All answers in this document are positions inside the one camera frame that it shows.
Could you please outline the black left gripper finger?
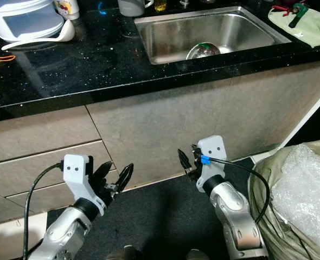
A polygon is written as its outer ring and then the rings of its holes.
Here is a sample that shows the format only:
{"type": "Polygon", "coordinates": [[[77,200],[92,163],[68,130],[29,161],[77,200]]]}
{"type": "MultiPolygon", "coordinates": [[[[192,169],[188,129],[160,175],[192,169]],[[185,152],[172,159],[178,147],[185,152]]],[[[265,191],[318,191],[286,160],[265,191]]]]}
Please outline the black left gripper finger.
{"type": "Polygon", "coordinates": [[[111,166],[113,166],[113,161],[106,161],[101,164],[97,170],[94,172],[94,183],[95,184],[105,184],[106,176],[111,170],[111,166]]]}
{"type": "Polygon", "coordinates": [[[123,170],[119,174],[119,178],[116,181],[116,192],[120,193],[122,192],[126,186],[128,185],[130,179],[133,175],[133,168],[135,167],[134,164],[128,164],[123,168],[123,170]]]}

